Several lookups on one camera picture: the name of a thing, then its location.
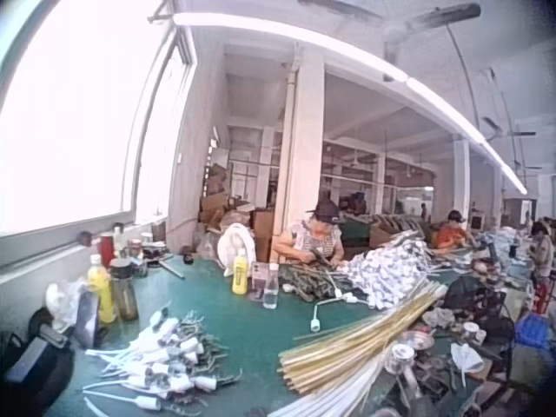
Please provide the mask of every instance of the yellow bottle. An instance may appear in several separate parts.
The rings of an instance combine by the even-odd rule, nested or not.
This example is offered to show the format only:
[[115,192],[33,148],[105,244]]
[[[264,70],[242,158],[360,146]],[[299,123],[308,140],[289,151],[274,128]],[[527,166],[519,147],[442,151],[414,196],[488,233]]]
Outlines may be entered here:
[[101,264],[100,255],[91,255],[90,263],[91,267],[87,273],[87,281],[91,289],[98,295],[100,301],[98,318],[103,323],[111,323],[116,319],[116,315],[114,314],[114,304],[112,303],[112,293],[110,291],[110,275]]
[[234,294],[243,295],[247,293],[248,262],[244,248],[241,248],[234,259],[234,280],[232,291]]

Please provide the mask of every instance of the orange shirt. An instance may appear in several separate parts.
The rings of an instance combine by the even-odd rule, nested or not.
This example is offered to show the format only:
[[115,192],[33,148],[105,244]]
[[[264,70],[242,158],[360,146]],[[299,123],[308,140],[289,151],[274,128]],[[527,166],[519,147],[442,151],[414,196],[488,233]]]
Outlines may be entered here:
[[438,248],[442,243],[447,243],[453,241],[457,243],[462,239],[467,237],[466,232],[463,228],[450,228],[449,226],[444,226],[438,232],[438,237],[436,238],[436,247]]

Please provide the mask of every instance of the blue crate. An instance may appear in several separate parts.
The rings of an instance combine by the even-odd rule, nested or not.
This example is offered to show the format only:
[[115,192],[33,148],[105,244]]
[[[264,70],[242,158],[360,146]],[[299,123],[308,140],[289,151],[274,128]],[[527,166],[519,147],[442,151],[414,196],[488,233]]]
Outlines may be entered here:
[[522,345],[548,350],[548,319],[530,313],[515,325],[515,340]]

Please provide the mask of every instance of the black hat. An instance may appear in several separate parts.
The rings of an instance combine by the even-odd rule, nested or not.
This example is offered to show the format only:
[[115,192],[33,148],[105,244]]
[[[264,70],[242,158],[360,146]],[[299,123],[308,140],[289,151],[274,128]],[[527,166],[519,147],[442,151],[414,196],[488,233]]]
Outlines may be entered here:
[[454,222],[457,222],[457,223],[463,223],[466,219],[463,218],[463,216],[461,215],[461,213],[458,210],[452,210],[448,214],[448,220],[449,221],[453,220]]
[[332,200],[320,200],[313,210],[313,215],[319,222],[338,224],[340,220],[340,209]]

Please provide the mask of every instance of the table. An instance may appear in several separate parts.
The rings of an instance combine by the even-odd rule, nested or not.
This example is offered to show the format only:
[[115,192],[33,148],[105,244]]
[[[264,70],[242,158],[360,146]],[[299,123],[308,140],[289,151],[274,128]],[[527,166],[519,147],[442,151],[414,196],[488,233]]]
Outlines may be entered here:
[[[169,260],[170,266],[182,272],[184,281],[163,269],[151,269],[146,278],[134,279],[139,320],[115,322],[101,346],[102,349],[117,349],[128,346],[139,331],[149,324],[150,316],[171,301],[170,315],[181,317],[195,310],[204,317],[203,326],[208,333],[222,339],[230,348],[228,358],[222,361],[222,374],[237,374],[243,371],[242,380],[203,398],[208,402],[203,416],[243,416],[249,410],[263,407],[268,412],[283,407],[298,397],[288,391],[278,368],[278,354],[296,346],[293,337],[308,334],[313,305],[299,300],[294,295],[280,293],[278,308],[267,310],[261,304],[231,292],[231,279],[222,277],[222,270],[211,261],[195,260],[193,265],[184,265],[181,258]],[[452,281],[457,275],[444,274],[441,281]],[[368,308],[345,303],[331,304],[319,310],[322,330],[335,328],[369,316]],[[99,381],[98,375],[104,362],[86,356],[77,350],[75,371],[68,388],[47,412],[47,416],[92,415],[86,409],[83,385]],[[372,399],[379,400],[381,394],[393,385],[390,375],[381,375],[371,392]],[[473,391],[473,385],[460,398],[454,399],[457,410]],[[103,392],[135,397],[132,391],[121,387],[106,387]],[[152,416],[132,404],[96,397],[95,404],[111,417],[118,415]],[[176,415],[159,413],[156,415]]]

